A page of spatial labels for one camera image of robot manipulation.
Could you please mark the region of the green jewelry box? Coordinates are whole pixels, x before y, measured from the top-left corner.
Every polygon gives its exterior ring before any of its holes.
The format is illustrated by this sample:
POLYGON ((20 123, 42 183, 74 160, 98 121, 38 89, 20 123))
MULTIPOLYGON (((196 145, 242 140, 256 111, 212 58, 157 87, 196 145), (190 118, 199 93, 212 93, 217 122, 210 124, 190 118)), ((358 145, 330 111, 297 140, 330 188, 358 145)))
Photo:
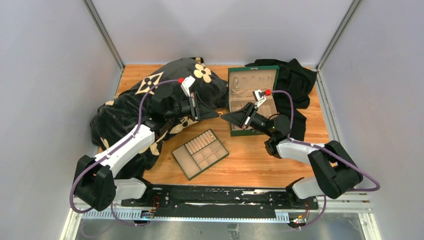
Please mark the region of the green jewelry box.
MULTIPOLYGON (((279 67, 277 65, 229 68, 228 112, 238 111, 249 102, 254 104, 256 101, 253 91, 255 90, 274 90, 278 74, 279 67)), ((278 113, 272 95, 266 96, 266 101, 259 107, 258 113, 266 118, 278 113)), ((251 127, 243 130, 231 123, 229 126, 231 137, 263 135, 251 127)))

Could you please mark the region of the green jewelry tray insert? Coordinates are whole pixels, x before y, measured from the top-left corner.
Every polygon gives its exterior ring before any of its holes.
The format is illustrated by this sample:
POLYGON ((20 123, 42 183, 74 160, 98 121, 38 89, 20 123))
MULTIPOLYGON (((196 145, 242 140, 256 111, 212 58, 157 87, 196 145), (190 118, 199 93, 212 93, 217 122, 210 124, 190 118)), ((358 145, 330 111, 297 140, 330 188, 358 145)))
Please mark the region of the green jewelry tray insert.
POLYGON ((172 151, 190 181, 230 155, 216 134, 208 129, 172 151))

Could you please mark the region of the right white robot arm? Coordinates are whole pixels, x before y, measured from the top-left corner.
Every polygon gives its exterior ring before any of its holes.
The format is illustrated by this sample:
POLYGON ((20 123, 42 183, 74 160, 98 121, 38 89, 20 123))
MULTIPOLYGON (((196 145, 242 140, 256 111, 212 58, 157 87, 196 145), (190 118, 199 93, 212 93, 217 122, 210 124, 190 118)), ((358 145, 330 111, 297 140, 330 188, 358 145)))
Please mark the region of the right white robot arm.
POLYGON ((363 174, 338 141, 312 144, 291 138, 291 121, 286 115, 267 118, 249 102, 221 118, 241 129, 250 127, 267 135, 264 145, 270 156, 310 164, 313 177, 300 178, 286 187, 285 201, 292 209, 301 207, 309 197, 325 195, 337 199, 363 181, 363 174))

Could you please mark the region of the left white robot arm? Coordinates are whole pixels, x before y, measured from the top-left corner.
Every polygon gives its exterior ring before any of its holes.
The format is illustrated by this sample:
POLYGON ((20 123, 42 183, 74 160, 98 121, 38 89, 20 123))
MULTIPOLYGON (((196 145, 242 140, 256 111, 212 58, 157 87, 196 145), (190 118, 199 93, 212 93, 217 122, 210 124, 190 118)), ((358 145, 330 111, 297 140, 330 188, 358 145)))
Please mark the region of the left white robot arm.
POLYGON ((127 199, 149 206, 153 193, 146 184, 134 177, 117 179, 118 173, 137 154, 161 141, 175 120, 187 117, 197 122, 220 116, 187 87, 182 97, 174 94, 172 86, 155 88, 150 100, 143 96, 140 105, 146 107, 146 113, 139 116, 140 122, 127 135, 94 157, 84 155, 78 160, 69 197, 75 212, 81 210, 75 206, 74 197, 99 212, 115 201, 127 199))

